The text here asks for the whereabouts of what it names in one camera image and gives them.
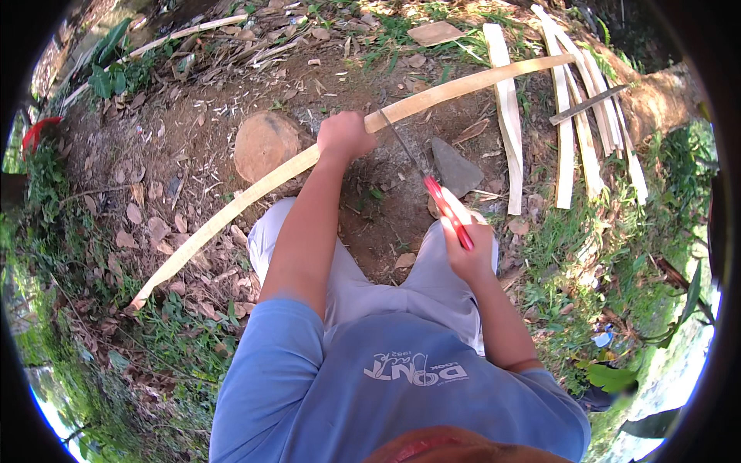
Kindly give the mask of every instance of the hand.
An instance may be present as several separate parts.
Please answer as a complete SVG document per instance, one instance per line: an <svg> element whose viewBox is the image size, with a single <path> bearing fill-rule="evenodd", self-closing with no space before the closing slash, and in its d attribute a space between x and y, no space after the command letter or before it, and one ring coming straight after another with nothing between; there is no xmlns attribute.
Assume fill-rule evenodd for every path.
<svg viewBox="0 0 741 463"><path fill-rule="evenodd" d="M320 160L338 161L344 166L377 146L376 137L365 131L364 117L359 111L342 111L325 119L316 144Z"/></svg>
<svg viewBox="0 0 741 463"><path fill-rule="evenodd" d="M486 224L480 214L473 213L458 201L447 188L442 188L442 195L451 209L463 223L463 227L473 241L473 249L468 251L461 246L453 225L448 217L441 217L442 231L445 234L445 244L448 247L448 261L451 268L458 277L468 283L471 289L481 284L491 283L496 280L494 271L491 269L492 238L494 232L491 226ZM484 223L476 223L473 218Z"/></svg>

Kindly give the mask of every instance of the tree stump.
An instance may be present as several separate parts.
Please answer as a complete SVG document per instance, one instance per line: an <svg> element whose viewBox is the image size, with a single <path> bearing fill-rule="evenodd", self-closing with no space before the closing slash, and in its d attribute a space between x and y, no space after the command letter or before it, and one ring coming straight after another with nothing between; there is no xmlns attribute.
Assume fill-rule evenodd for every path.
<svg viewBox="0 0 741 463"><path fill-rule="evenodd" d="M312 144L312 138L289 118L259 111L242 122L236 134L234 164L244 180L255 183Z"/></svg>

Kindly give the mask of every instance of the gray stone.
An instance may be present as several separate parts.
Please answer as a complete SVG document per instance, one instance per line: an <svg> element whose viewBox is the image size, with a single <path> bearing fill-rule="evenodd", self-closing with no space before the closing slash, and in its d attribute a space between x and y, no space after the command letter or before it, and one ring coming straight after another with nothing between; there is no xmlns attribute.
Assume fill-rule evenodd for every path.
<svg viewBox="0 0 741 463"><path fill-rule="evenodd" d="M456 198L462 198L484 179L481 169L437 137L432 138L432 154L442 178L442 186L448 188Z"/></svg>

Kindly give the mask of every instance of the wooden plank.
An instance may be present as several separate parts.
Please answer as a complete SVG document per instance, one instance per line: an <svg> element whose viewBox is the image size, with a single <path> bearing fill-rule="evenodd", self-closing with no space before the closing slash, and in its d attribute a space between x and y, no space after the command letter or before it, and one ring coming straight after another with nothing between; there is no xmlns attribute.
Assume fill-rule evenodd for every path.
<svg viewBox="0 0 741 463"><path fill-rule="evenodd" d="M607 84L605 78L602 77L602 72L599 71L597 61L594 59L589 50L582 50L584 55L584 61L587 64L589 74L592 76L592 82L597 91L604 93L607 91ZM607 122L610 128L610 140L617 149L622 149L622 137L620 136L619 126L617 124L617 114L615 113L615 106L612 104L612 100L604 100L602 106L605 108L605 114L607 114Z"/></svg>
<svg viewBox="0 0 741 463"><path fill-rule="evenodd" d="M648 198L648 188L646 187L646 180L643 176L643 169L636 156L631 136L628 135L628 126L625 124L625 117L622 114L622 108L620 107L620 100L617 95L613 97L615 99L615 108L617 109L617 118L620 123L620 129L622 130L622 137L625 140L625 155L628 157L628 174L631 176L631 182L636 188L636 198L638 204L642 206L646 204Z"/></svg>
<svg viewBox="0 0 741 463"><path fill-rule="evenodd" d="M561 54L556 36L550 28L543 27L545 49L551 56ZM559 113L569 108L568 87L566 85L566 66L551 68L556 91L556 110ZM571 119L566 119L558 125L558 174L556 176L556 207L559 209L571 208L571 191L574 188L574 128Z"/></svg>
<svg viewBox="0 0 741 463"><path fill-rule="evenodd" d="M612 95L615 95L616 93L622 90L625 90L628 87L630 87L630 85L628 84L623 84L618 87L613 87L610 90L606 90L600 93L599 95L589 98L585 101L582 101L581 96L579 96L579 101L582 101L581 103L569 108L567 111L564 111L563 113L558 113L555 116L551 116L550 118L548 118L548 120L551 122L551 124L558 125L561 121L565 121L566 119L571 119L576 114L583 113L590 107L593 107L595 104L600 103L608 98L611 98Z"/></svg>
<svg viewBox="0 0 741 463"><path fill-rule="evenodd" d="M561 30L561 27L559 27L558 24L556 24L556 22L545 13L543 7L538 4L534 4L530 6L530 9L533 10L538 18L540 18L543 27L547 27L548 29L550 29L551 32L556 35L556 38L558 39L558 41L561 42L566 51L574 55L574 58L576 59L576 68L579 70L579 75L582 77L582 82L584 82L584 88L587 90L587 96L589 98L596 96L599 92L595 90L591 75L589 74L587 65L584 62L584 56L582 55L582 52L579 51L578 48L576 48L576 45L574 45L574 43L571 41L570 38L568 38L566 33ZM610 135L608 134L609 129L607 116L605 115L604 110L601 106L596 106L593 109L594 119L597 121L597 129L599 130L599 139L602 142L602 148L605 150L605 156L609 156L609 154L612 153L614 147L612 146Z"/></svg>
<svg viewBox="0 0 741 463"><path fill-rule="evenodd" d="M407 34L423 47L432 47L465 36L465 33L445 21L414 27Z"/></svg>
<svg viewBox="0 0 741 463"><path fill-rule="evenodd" d="M571 90L574 104L579 106L582 96L568 67L566 67L566 82L569 90ZM584 167L584 181L587 184L587 197L594 199L602 192L605 182L599 176L599 162L597 161L597 153L594 151L594 140L589 128L587 113L584 111L578 112L574 120L576 122L576 137L579 139L579 148L582 151L582 167Z"/></svg>
<svg viewBox="0 0 741 463"><path fill-rule="evenodd" d="M484 40L492 67L510 64L505 37L498 24L484 24ZM510 180L507 211L518 216L522 212L522 128L519 121L514 79L506 79L494 84L494 96L498 108L496 114L499 119L499 129L502 132L502 140L507 153Z"/></svg>
<svg viewBox="0 0 741 463"><path fill-rule="evenodd" d="M417 93L409 98L397 101L383 108L383 113L391 122L396 122L419 111L426 110L435 104L449 99L458 98L466 93L490 87L499 81L512 79L522 74L548 69L553 66L574 62L573 55L546 56L545 58L518 61L504 67L485 70L480 73L462 77L444 84L432 87L424 92ZM383 116L376 111L365 117L365 129L369 133L377 132L386 126ZM319 160L319 148L316 144L310 146L281 166L261 178L251 187L237 195L229 204L224 206L215 216L208 219L162 266L144 283L141 290L134 296L130 306L134 310L144 307L150 294L159 284L175 276L176 273L193 257L193 255L208 243L221 229L234 220L247 206L254 203L270 191L284 184L304 170L316 164Z"/></svg>
<svg viewBox="0 0 741 463"><path fill-rule="evenodd" d="M237 16L230 16L228 18L222 18L217 19L215 21L205 22L203 24L198 24L193 27L189 27L188 29L180 30L179 32L171 33L169 36L163 37L162 39L157 39L155 41L152 41L148 44L146 44L144 47L137 48L133 52L129 54L129 56L140 56L145 54L147 51L152 50L153 48L157 48L160 45L164 44L168 40L174 40L174 39L180 39L181 37L189 36L194 33L201 32L203 30L211 30L216 29L221 26L228 26L229 24L236 24L238 22L247 21L247 18L249 15L237 15ZM123 57L116 61L117 63L122 63L124 61L128 61L127 57ZM75 90L71 95L69 95L67 98L64 99L62 102L62 107L66 107L71 103L72 101L75 101L75 99L80 95L80 93L84 92L88 89L87 82L85 82L79 89Z"/></svg>

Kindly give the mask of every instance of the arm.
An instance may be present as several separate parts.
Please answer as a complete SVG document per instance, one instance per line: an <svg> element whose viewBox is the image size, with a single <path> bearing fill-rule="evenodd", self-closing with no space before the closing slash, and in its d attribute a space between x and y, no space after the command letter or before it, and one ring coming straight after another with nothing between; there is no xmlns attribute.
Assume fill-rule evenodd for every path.
<svg viewBox="0 0 741 463"><path fill-rule="evenodd" d="M343 111L322 122L316 144L319 162L283 222L259 301L301 301L324 321L342 176L376 139L365 132L361 113Z"/></svg>
<svg viewBox="0 0 741 463"><path fill-rule="evenodd" d="M463 249L451 222L444 216L440 219L453 272L468 283L479 303L486 359L514 373L543 368L527 327L491 268L491 226L474 224L457 198L445 188L443 194L473 240L472 250Z"/></svg>

